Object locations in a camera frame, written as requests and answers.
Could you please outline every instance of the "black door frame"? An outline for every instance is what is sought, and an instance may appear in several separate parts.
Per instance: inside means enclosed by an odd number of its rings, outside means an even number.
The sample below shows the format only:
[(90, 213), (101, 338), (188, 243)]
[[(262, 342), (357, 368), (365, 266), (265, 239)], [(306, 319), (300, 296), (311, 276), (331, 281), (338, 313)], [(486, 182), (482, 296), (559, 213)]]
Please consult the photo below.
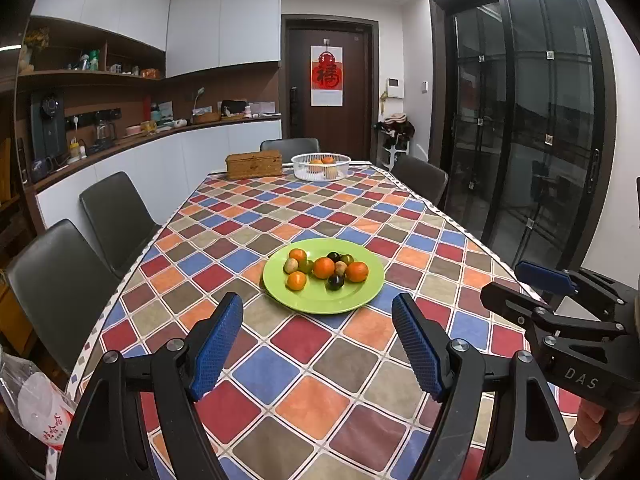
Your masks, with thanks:
[[(430, 160), (440, 165), (441, 168), (448, 169), (452, 155), (452, 129), (451, 118), (456, 110), (456, 88), (455, 85), (447, 84), (451, 81), (451, 74), (455, 70), (455, 60), (452, 56), (447, 56), (447, 46), (454, 40), (452, 37), (450, 19), (453, 14), (466, 10), (474, 6), (485, 4), (491, 0), (430, 0), (431, 6), (431, 24), (433, 34), (433, 115), (431, 118), (431, 136), (430, 136)], [(590, 28), (592, 37), (598, 39), (599, 52), (592, 53), (594, 65), (594, 132), (596, 128), (603, 132), (602, 152), (600, 153), (600, 165), (594, 175), (592, 183), (591, 201), (580, 201), (577, 212), (577, 221), (583, 227), (581, 229), (573, 229), (570, 238), (567, 241), (566, 250), (564, 251), (559, 268), (577, 269), (582, 265), (582, 261), (586, 256), (587, 250), (596, 230), (604, 200), (609, 187), (609, 177), (613, 163), (613, 151), (616, 134), (616, 86), (613, 72), (613, 62), (607, 39), (604, 22), (600, 10), (595, 0), (580, 0), (581, 5), (586, 10), (585, 16), (587, 26)], [(513, 42), (505, 37), (506, 47), (509, 44), (513, 46)], [(513, 112), (513, 106), (507, 103), (507, 113)], [(503, 146), (510, 146), (510, 131), (503, 135), (509, 135), (509, 142), (504, 142)], [(501, 165), (506, 177), (506, 165), (508, 161), (508, 151), (502, 150)]]
[(370, 109), (370, 145), (369, 160), (373, 163), (376, 161), (378, 151), (378, 139), (373, 126), (378, 122), (378, 86), (380, 73), (380, 56), (379, 53), (379, 37), (378, 22), (373, 20), (362, 20), (359, 18), (348, 18), (345, 16), (325, 16), (323, 14), (283, 14), (280, 23), (280, 76), (278, 78), (278, 98), (280, 101), (280, 112), (282, 113), (282, 138), (288, 139), (289, 131), (289, 91), (287, 83), (289, 81), (289, 68), (287, 59), (289, 59), (289, 35), (288, 31), (294, 28), (302, 28), (309, 30), (318, 30), (325, 28), (326, 30), (346, 30), (351, 32), (366, 33), (370, 37), (369, 51), (367, 52), (366, 63), (370, 70), (366, 70), (369, 75), (369, 93), (368, 107)]

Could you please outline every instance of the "metal screw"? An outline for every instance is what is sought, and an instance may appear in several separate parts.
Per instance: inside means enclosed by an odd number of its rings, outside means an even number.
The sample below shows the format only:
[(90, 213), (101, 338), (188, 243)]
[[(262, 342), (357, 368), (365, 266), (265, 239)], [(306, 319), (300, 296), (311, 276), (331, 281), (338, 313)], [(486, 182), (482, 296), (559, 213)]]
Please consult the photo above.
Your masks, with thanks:
[(451, 348), (458, 352), (466, 352), (469, 350), (469, 343), (467, 343), (464, 339), (454, 339), (451, 342)]
[(533, 355), (531, 355), (526, 350), (518, 350), (518, 353), (516, 355), (518, 356), (518, 359), (523, 363), (530, 363), (533, 361)]
[(178, 350), (182, 350), (183, 346), (184, 346), (184, 341), (180, 338), (169, 339), (169, 341), (166, 344), (167, 350), (170, 350), (171, 352), (177, 352)]
[(118, 360), (118, 353), (115, 350), (111, 350), (102, 356), (102, 360), (110, 365)]

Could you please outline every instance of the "checkered tablecloth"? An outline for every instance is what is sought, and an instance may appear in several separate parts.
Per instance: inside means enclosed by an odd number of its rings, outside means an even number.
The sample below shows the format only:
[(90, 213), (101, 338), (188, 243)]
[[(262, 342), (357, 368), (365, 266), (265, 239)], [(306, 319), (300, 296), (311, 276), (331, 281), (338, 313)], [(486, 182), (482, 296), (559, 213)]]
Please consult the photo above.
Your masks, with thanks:
[[(320, 237), (380, 256), (385, 284), (367, 306), (309, 316), (267, 295), (260, 277), (270, 254)], [(438, 405), (408, 365), (391, 321), (392, 298), (409, 292), (452, 338), (511, 356), (524, 348), (524, 334), (482, 306), (480, 289), (492, 280), (534, 295), (471, 235), (375, 167), (355, 167), (334, 183), (302, 182), (290, 169), (234, 182), (212, 174), (123, 280), (68, 391), (84, 390), (103, 352), (154, 352), (234, 291), (244, 301), (244, 323), (218, 384), (197, 406), (229, 478), (404, 480)], [(571, 427), (578, 399), (553, 389)], [(483, 396), (463, 478), (475, 478), (492, 404)], [(172, 478), (153, 395), (142, 393), (142, 405), (160, 476)], [(52, 477), (55, 460), (47, 467)]]

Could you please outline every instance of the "green plate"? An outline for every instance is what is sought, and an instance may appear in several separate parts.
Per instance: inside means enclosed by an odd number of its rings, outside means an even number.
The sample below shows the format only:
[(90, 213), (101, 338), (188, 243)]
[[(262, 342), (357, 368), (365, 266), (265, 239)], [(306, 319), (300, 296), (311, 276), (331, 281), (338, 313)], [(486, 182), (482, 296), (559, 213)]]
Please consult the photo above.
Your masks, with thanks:
[[(316, 261), (335, 251), (350, 254), (357, 262), (365, 262), (369, 276), (364, 282), (344, 280), (339, 290), (326, 288), (326, 280), (318, 280), (312, 274), (306, 276), (305, 288), (297, 292), (287, 288), (288, 274), (282, 270), (292, 249), (306, 251), (306, 257)], [(385, 269), (380, 258), (360, 245), (336, 238), (313, 238), (288, 245), (277, 251), (264, 266), (262, 280), (269, 294), (293, 310), (309, 314), (340, 314), (366, 304), (376, 297), (385, 281)]]

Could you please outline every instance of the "fruit basket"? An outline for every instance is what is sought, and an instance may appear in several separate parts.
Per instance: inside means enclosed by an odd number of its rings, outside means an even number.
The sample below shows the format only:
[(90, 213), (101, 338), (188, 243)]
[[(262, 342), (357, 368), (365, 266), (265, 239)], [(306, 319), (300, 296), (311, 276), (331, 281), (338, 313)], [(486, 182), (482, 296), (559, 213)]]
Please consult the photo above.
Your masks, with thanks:
[(347, 177), (351, 159), (338, 153), (305, 153), (291, 157), (291, 161), (293, 173), (299, 179), (326, 182)]

